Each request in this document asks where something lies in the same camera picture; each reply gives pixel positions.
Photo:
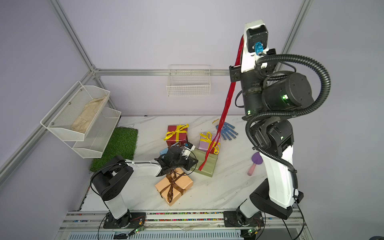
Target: brown ribbon bow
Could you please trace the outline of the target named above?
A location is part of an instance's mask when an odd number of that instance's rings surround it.
[[[169,192],[167,195],[168,202],[172,202],[172,200],[173,200],[173,188],[175,188],[177,191],[179,191],[181,193],[181,195],[184,194],[185,190],[176,184],[176,181],[184,175],[185,175],[185,172],[183,172],[182,174],[180,174],[179,176],[176,177],[176,172],[173,169],[171,170],[171,172],[169,174],[166,175],[166,178],[168,179],[168,181],[170,183],[168,186],[166,186],[165,188],[163,188],[163,190],[160,191],[160,195],[169,187]]]

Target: yellow string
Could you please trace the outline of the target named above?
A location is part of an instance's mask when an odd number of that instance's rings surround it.
[[[207,143],[211,144],[212,134],[210,132],[207,132],[207,135],[200,133],[200,136],[203,137],[203,138],[200,138],[200,141],[207,142]],[[216,154],[216,155],[218,154],[219,147],[220,147],[220,143],[217,143],[217,145],[214,147],[214,154]]]
[[[183,131],[183,129],[186,129],[187,127],[189,127],[188,124],[185,124],[185,125],[178,125],[178,126],[176,127],[176,130],[175,130],[175,131],[167,132],[166,137],[164,138],[164,141],[170,139],[173,135],[176,134],[176,142],[178,142],[178,141],[179,141],[179,134],[180,134],[180,133],[187,133],[186,130]]]

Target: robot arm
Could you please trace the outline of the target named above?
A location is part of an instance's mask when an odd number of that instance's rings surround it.
[[[231,82],[241,83],[245,132],[253,149],[263,158],[267,179],[238,207],[232,226],[249,224],[260,210],[287,219],[293,203],[303,198],[303,193],[297,190],[292,161],[293,130],[287,119],[319,108],[330,90],[329,74],[320,63],[299,55],[277,55],[268,48],[268,31],[262,20],[245,25],[243,40],[241,65],[229,67],[230,77]],[[296,73],[296,69],[274,72],[278,62],[294,62],[313,69],[321,81],[318,98],[313,100],[306,76]]]
[[[121,195],[121,190],[129,178],[141,176],[160,177],[176,167],[190,170],[192,166],[197,164],[196,159],[189,157],[194,149],[195,146],[188,142],[181,147],[172,146],[166,154],[153,161],[131,161],[124,159],[122,156],[115,156],[104,164],[101,170],[91,177],[91,184],[96,188],[97,193],[113,216],[107,217],[117,227],[127,227],[132,217]]]

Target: artificial grass mat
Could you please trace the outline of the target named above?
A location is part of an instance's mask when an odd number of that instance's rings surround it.
[[[137,144],[138,130],[130,127],[117,127],[112,133],[101,158],[92,161],[90,171],[96,172],[116,155],[133,160]]]

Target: green gift box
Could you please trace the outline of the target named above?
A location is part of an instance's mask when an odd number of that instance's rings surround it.
[[[204,152],[204,151],[201,151],[198,149],[195,149],[192,152],[195,154],[195,156],[198,160],[195,172],[203,174],[203,175],[208,176],[208,177],[212,177],[214,174],[214,170],[215,170],[215,166],[216,166],[216,162],[217,162],[217,155],[210,153],[208,155],[207,161],[206,161],[203,169],[201,171],[199,171],[199,167],[205,161],[205,155],[207,152]]]

